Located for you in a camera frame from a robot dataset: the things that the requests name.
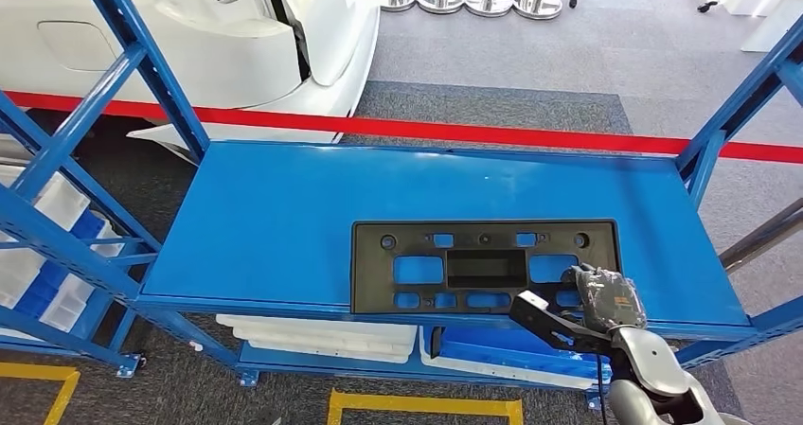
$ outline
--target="red barrier tape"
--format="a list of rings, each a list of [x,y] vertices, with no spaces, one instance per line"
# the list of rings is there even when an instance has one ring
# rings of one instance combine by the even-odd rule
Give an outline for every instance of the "red barrier tape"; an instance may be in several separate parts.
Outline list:
[[[6,92],[19,106],[49,110],[72,111],[79,97],[52,96],[26,92]],[[195,107],[198,118],[204,122],[275,127],[282,129],[319,130],[324,132],[374,134],[405,138],[468,141],[474,143],[505,144],[511,146],[537,146],[542,148],[585,149],[590,151],[620,151],[678,154],[688,143],[685,138],[665,138],[610,133],[560,132],[552,130],[514,129],[462,124],[409,122],[361,117],[328,117],[321,115],[285,115],[248,110],[223,110]],[[155,103],[112,101],[103,111],[106,115],[166,118]],[[803,164],[803,148],[756,143],[730,142],[721,157],[743,160]]]

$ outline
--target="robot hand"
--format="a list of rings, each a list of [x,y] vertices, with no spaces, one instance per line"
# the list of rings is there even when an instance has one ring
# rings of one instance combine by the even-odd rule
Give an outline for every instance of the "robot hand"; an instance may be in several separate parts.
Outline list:
[[[667,342],[644,329],[646,315],[631,280],[582,264],[562,281],[577,284],[581,323],[547,311],[546,301],[530,291],[513,300],[510,318],[557,349],[607,356],[613,372],[608,400],[621,425],[669,425],[664,415],[673,424],[746,423],[725,421]]]

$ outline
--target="blue storage bin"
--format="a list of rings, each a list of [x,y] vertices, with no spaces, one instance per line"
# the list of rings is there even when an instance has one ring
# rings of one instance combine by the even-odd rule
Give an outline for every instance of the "blue storage bin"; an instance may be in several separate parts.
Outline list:
[[[431,327],[423,327],[425,347],[430,347]],[[524,329],[448,327],[440,337],[439,357],[469,363],[489,363],[510,368],[597,379],[597,356],[553,349]],[[607,358],[602,358],[602,378],[611,378]]]
[[[96,217],[89,209],[86,209],[73,225],[70,234],[78,239],[91,239],[100,233],[103,224],[103,219]],[[69,271],[64,267],[49,260],[45,261],[39,274],[31,282],[25,294],[20,297],[14,310],[32,318],[41,318],[47,307],[50,306],[50,302],[56,297],[56,293],[59,292],[59,287],[67,274]]]

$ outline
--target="yellow floor marking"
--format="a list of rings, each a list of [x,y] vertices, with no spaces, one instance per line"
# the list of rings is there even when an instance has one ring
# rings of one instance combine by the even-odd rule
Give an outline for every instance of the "yellow floor marking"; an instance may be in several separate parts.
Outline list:
[[[331,390],[327,425],[341,425],[344,409],[404,411],[408,413],[463,414],[507,417],[510,425],[524,425],[522,401],[397,397],[393,395],[344,394]]]
[[[80,378],[80,373],[76,371],[64,380],[62,390],[59,391],[59,395],[56,396],[56,401],[53,402],[53,406],[50,407],[50,412],[47,413],[45,425],[57,425],[59,420],[62,419],[64,409],[67,407],[67,403],[70,402],[76,385],[78,385],[78,378]]]
[[[63,381],[62,389],[56,401],[47,413],[45,425],[57,425],[62,419],[64,409],[73,396],[80,372],[72,366],[32,365],[28,363],[0,362],[0,378],[18,378],[22,380]]]

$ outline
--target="blue shelf surface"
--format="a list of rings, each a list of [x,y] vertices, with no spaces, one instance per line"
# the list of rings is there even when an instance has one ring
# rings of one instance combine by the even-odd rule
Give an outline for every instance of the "blue shelf surface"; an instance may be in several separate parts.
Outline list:
[[[421,363],[418,340],[407,363],[360,361],[343,357],[318,356],[289,351],[255,348],[243,343],[238,368],[268,372],[337,375],[387,380],[467,382],[505,385],[510,387],[555,388],[536,382],[494,378],[427,366]]]
[[[350,315],[355,221],[614,220],[665,336],[750,326],[671,158],[212,143],[139,301],[184,311],[514,327],[505,315]]]

